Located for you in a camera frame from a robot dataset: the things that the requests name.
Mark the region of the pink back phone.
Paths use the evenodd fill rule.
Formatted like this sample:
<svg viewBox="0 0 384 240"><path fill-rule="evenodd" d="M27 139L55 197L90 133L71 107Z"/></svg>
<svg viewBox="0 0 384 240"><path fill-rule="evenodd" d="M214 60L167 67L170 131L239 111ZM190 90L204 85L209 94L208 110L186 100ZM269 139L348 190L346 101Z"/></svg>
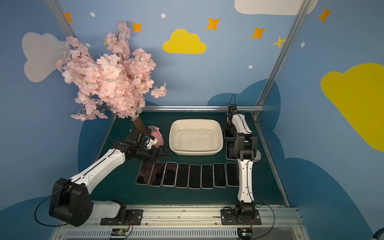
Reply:
<svg viewBox="0 0 384 240"><path fill-rule="evenodd" d="M140 169L139 169L136 181L135 181L135 183L137 185L144 185L145 186L145 185L149 184L149 181L151 178L151 173L153 170L153 166L154 166L154 164L148 164L145 162L141 163L141 166L140 166Z"/></svg>

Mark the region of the black phone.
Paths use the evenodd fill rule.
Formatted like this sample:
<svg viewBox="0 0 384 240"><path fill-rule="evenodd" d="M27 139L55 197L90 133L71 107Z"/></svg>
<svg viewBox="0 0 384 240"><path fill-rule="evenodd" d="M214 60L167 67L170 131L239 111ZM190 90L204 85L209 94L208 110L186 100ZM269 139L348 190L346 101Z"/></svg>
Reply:
<svg viewBox="0 0 384 240"><path fill-rule="evenodd" d="M226 188L226 166L223 163L214 163L214 186L216 188Z"/></svg>
<svg viewBox="0 0 384 240"><path fill-rule="evenodd" d="M201 169L201 188L211 190L214 188L214 167L203 164Z"/></svg>
<svg viewBox="0 0 384 240"><path fill-rule="evenodd" d="M234 139L235 138L235 132L234 131L224 131L224 138L225 139Z"/></svg>
<svg viewBox="0 0 384 240"><path fill-rule="evenodd" d="M226 163L227 185L229 187L239 187L239 170L236 163Z"/></svg>
<svg viewBox="0 0 384 240"><path fill-rule="evenodd" d="M226 141L226 159L236 161L239 156L239 148L236 141Z"/></svg>

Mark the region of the white case phone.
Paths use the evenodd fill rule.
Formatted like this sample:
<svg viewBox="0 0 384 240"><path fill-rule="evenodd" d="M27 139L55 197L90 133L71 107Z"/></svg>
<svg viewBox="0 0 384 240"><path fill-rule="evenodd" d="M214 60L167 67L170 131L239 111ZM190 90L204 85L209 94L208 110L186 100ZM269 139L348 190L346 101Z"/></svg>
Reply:
<svg viewBox="0 0 384 240"><path fill-rule="evenodd" d="M165 187L174 187L176 184L178 163L167 162L165 166L162 185Z"/></svg>

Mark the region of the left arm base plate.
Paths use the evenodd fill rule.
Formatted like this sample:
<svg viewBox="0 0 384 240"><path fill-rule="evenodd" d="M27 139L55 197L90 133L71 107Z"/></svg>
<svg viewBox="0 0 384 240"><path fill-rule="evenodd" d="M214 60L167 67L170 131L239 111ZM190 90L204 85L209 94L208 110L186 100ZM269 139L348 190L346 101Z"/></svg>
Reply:
<svg viewBox="0 0 384 240"><path fill-rule="evenodd" d="M103 218L100 222L101 226L140 226L143 218L143 210L141 209L122 209L114 218Z"/></svg>

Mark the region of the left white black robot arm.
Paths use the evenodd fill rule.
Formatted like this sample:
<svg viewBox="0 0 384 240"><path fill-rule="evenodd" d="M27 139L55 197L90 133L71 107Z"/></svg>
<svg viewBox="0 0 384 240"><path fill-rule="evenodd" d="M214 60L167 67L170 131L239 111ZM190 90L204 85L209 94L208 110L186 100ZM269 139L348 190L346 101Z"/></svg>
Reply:
<svg viewBox="0 0 384 240"><path fill-rule="evenodd" d="M74 227L88 220L101 219L107 223L125 224L128 220L126 204L116 201L92 201L91 193L117 167L132 158L153 163L162 156L157 147L159 138L150 132L130 131L122 142L116 142L88 168L71 177L55 182L49 206L49 215Z"/></svg>

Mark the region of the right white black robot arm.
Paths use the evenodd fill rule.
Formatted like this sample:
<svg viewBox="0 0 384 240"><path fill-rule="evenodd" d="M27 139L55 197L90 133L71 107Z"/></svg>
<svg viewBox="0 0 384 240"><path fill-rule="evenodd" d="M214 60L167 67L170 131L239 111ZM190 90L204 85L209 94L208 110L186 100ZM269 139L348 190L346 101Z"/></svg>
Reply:
<svg viewBox="0 0 384 240"><path fill-rule="evenodd" d="M235 143L228 146L229 158L237 161L239 171L236 216L252 220L256 215L252 171L253 163L261 159L261 153L258 151L259 137L248 127L244 113L238 110L235 104L228 106L227 121L223 125L223 130L237 134Z"/></svg>

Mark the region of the white plastic storage box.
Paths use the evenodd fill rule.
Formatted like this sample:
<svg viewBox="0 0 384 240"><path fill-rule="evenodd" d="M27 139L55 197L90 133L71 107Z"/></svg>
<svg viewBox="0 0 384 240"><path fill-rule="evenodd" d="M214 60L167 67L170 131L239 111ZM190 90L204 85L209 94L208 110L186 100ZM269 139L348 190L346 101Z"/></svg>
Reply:
<svg viewBox="0 0 384 240"><path fill-rule="evenodd" d="M181 156L211 156L220 152L224 137L219 122L209 119L184 119L172 123L169 147Z"/></svg>

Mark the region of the pink case phone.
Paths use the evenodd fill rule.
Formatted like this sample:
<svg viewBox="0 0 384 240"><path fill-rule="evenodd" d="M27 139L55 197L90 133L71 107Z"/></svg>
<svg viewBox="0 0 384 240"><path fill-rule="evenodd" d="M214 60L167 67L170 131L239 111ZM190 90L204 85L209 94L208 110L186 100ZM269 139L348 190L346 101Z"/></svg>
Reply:
<svg viewBox="0 0 384 240"><path fill-rule="evenodd" d="M186 189L189 183L189 164L179 164L176 176L176 188Z"/></svg>
<svg viewBox="0 0 384 240"><path fill-rule="evenodd" d="M201 188L201 166L190 165L188 188L198 190Z"/></svg>

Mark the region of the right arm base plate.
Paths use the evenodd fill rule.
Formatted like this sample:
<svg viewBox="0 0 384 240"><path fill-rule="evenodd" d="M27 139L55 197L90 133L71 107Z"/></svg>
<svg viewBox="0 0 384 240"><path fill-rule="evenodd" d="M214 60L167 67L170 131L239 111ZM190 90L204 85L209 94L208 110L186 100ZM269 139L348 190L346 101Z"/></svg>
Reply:
<svg viewBox="0 0 384 240"><path fill-rule="evenodd" d="M261 216L259 211L255 211L254 218L251 220L251 216L244 216L236 214L234 209L225 207L220 210L221 221L223 226L234 226L234 225L262 225Z"/></svg>

